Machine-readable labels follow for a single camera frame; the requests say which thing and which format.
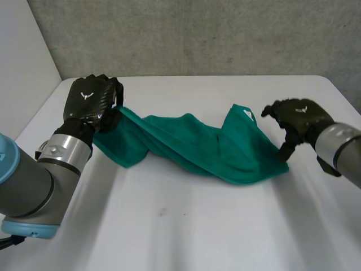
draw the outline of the gray wall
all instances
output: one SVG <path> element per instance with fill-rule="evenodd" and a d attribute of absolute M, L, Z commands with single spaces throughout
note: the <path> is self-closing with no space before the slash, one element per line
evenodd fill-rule
<path fill-rule="evenodd" d="M 322 75 L 361 111 L 361 0 L 28 0 L 62 78 Z"/>

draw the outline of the cable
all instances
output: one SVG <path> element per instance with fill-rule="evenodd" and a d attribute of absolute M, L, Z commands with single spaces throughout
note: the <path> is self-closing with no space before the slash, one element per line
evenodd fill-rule
<path fill-rule="evenodd" d="M 4 243 L 4 244 L 1 244 L 0 245 L 0 250 L 3 250 L 3 249 L 5 249 L 5 248 L 7 248 L 9 246 L 12 246 L 12 245 L 13 245 L 13 243 L 11 241 L 7 242 L 7 243 Z"/>
<path fill-rule="evenodd" d="M 20 243 L 23 243 L 25 240 L 25 236 L 19 236 L 19 235 L 12 235 L 8 238 L 0 239 L 0 250 L 3 250 L 4 248 L 7 248 L 12 245 L 18 245 Z"/>

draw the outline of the white wall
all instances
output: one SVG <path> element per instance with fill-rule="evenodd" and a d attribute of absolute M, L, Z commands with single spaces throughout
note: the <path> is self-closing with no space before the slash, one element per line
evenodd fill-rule
<path fill-rule="evenodd" d="M 15 139 L 60 82 L 26 0 L 0 0 L 0 133 Z"/>

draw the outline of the silver metal joint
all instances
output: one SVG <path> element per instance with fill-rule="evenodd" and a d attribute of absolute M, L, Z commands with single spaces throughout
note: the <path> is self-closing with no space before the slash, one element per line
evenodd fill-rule
<path fill-rule="evenodd" d="M 317 138 L 315 151 L 327 164 L 333 164 L 333 158 L 338 149 L 354 137 L 361 135 L 361 131 L 344 123 L 333 124 L 322 131 Z"/>
<path fill-rule="evenodd" d="M 53 134 L 44 146 L 39 161 L 44 158 L 55 159 L 82 172 L 90 152 L 90 147 L 76 137 L 67 134 Z"/>

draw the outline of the logo on robotic hand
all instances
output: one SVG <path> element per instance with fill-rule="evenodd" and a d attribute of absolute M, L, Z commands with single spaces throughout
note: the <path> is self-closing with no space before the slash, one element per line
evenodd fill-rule
<path fill-rule="evenodd" d="M 296 109 L 296 112 L 299 112 L 299 113 L 306 113 L 307 111 L 307 106 L 303 109 Z"/>
<path fill-rule="evenodd" d="M 94 92 L 90 93 L 89 95 L 84 95 L 83 92 L 80 92 L 80 94 L 83 96 L 84 100 L 86 100 L 87 98 L 91 97 L 94 94 Z"/>

